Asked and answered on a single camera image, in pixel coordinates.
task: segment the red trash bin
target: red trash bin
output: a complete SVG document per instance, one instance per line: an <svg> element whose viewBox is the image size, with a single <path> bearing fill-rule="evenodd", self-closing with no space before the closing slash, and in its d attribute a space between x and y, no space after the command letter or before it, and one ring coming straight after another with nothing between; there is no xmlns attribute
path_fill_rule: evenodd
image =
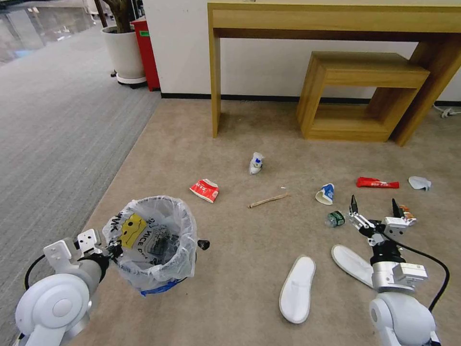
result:
<svg viewBox="0 0 461 346"><path fill-rule="evenodd" d="M150 42L149 29L147 28L146 16L142 16L131 24L136 31L139 51L141 52L141 60L143 61L144 72L146 73L147 86L150 91L160 89L160 81L158 79L157 67L155 65L154 51Z"/></svg>

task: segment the potted plant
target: potted plant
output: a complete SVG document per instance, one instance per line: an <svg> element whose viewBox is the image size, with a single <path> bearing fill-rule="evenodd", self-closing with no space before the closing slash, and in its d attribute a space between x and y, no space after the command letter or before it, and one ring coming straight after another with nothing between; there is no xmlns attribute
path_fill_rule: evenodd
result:
<svg viewBox="0 0 461 346"><path fill-rule="evenodd" d="M117 80L122 84L139 84L146 81L136 33L130 24L131 0L104 0L109 5L117 26L101 30Z"/></svg>

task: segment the wooden console table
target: wooden console table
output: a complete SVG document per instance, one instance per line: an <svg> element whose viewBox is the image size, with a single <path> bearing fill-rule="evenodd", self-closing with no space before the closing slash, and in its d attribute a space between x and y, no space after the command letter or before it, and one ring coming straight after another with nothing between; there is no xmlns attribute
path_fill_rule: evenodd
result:
<svg viewBox="0 0 461 346"><path fill-rule="evenodd" d="M440 6L434 0L434 5L405 5L403 0L395 6L331 1L320 5L309 1L208 3L213 137L218 135L221 112L221 37L418 42L410 61L430 75L391 135L403 146L461 66L461 4Z"/></svg>

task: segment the black cable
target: black cable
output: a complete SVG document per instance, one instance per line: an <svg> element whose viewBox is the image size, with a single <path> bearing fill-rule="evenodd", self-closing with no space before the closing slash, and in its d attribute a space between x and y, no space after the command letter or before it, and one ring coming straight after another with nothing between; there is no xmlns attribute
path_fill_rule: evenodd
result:
<svg viewBox="0 0 461 346"><path fill-rule="evenodd" d="M36 266L37 263L39 263L42 259L45 258L45 255L41 255L39 258L37 258L29 267L29 269L27 269L27 272L25 273L25 277L24 277L24 287L25 287L25 290L27 291L29 289L29 275L30 275L30 272L32 271L32 269Z"/></svg>
<svg viewBox="0 0 461 346"><path fill-rule="evenodd" d="M432 310L434 309L434 306L437 304L438 300L440 299L440 297L442 296L442 294L445 292L445 289L447 288L448 286L448 281L450 281L450 271L448 270L448 267L445 265L444 262L442 262L441 260L439 259L436 259L435 257L431 256L431 255L428 255L422 251L419 251L419 250L416 250L414 248L411 248L409 246L406 246L402 243L399 243L397 241L395 241L394 239L391 239L389 238L386 234L382 233L382 235L384 237L386 237L388 240L394 242L395 244L397 244L398 246L402 247L402 248L405 248L409 251L412 251L414 253L417 253L418 255L421 255L421 256L424 256L424 257L427 257L429 258L430 260L433 260L434 262L436 262L437 264L439 264L443 270L445 271L445 279L443 280L443 285L442 287L440 288L440 290L438 291L437 295L435 296L435 298L432 300L432 303L431 305L429 305L429 311L432 312Z"/></svg>

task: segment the white wall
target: white wall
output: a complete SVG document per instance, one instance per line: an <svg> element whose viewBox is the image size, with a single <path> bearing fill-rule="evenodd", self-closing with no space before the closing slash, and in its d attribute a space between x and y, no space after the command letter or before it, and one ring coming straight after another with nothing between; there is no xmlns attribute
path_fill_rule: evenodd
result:
<svg viewBox="0 0 461 346"><path fill-rule="evenodd" d="M210 93L207 0L144 0L164 93ZM299 96L311 51L389 51L409 58L416 43L221 39L221 92ZM440 100L461 101L461 72ZM326 97L369 98L370 88L329 87Z"/></svg>

